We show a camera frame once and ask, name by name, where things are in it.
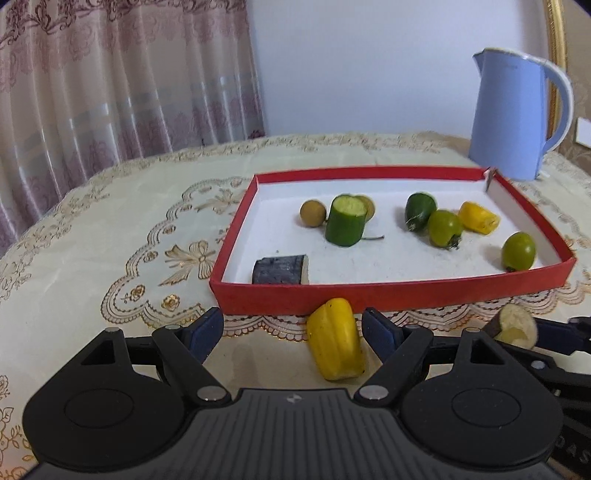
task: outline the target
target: yellow bell pepper piece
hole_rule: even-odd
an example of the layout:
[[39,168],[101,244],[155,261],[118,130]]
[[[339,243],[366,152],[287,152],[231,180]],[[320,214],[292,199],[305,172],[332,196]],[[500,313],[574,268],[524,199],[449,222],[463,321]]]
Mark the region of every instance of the yellow bell pepper piece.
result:
[[347,300],[326,302],[308,317],[306,328],[312,355],[325,379],[341,380],[363,373],[359,333]]
[[462,203],[457,215],[464,227],[482,235],[488,235],[494,232],[501,222],[501,218],[498,215],[474,202]]

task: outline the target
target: white wall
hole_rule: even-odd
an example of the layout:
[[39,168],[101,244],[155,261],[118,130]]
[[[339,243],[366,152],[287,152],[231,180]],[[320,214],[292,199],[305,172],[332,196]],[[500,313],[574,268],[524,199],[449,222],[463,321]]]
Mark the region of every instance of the white wall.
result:
[[469,137],[472,54],[547,55],[545,0],[249,0],[268,135]]

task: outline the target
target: gold frame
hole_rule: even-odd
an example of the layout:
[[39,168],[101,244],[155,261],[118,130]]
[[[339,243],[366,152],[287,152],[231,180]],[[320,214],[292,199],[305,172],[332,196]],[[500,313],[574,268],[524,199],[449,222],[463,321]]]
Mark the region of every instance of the gold frame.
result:
[[[566,51],[566,36],[564,33],[564,13],[562,0],[543,0],[548,32],[549,60],[562,68],[565,72],[568,65]],[[550,86],[550,103],[548,106],[548,137],[554,133],[560,119],[560,105],[558,93],[554,85]]]

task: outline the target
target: tablecloth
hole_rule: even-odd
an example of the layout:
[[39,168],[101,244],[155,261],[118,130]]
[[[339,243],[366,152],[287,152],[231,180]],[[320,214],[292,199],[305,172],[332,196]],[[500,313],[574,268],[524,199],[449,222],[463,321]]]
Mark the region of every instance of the tablecloth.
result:
[[[215,305],[207,279],[232,215],[257,172],[352,165],[471,166],[467,141],[435,133],[260,138],[132,160],[70,192],[0,261],[0,479],[35,459],[21,427],[30,396],[107,326],[149,335]],[[517,186],[551,220],[578,262],[562,288],[473,305],[391,312],[441,335],[482,326],[505,303],[566,321],[591,306],[591,178],[557,153],[539,180]],[[205,365],[239,387],[322,388],[300,317],[232,316]],[[378,367],[342,385],[353,391]],[[591,357],[555,355],[591,373]],[[138,367],[154,375],[148,367]]]

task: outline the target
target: blue electric kettle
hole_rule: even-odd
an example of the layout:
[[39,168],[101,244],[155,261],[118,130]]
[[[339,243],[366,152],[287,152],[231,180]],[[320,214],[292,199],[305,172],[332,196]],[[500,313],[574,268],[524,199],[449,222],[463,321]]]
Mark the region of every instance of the blue electric kettle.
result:
[[[569,78],[548,60],[504,48],[485,48],[474,60],[481,80],[469,157],[506,177],[533,180],[544,154],[562,142],[573,121]],[[562,116],[549,140],[547,80],[562,100]]]

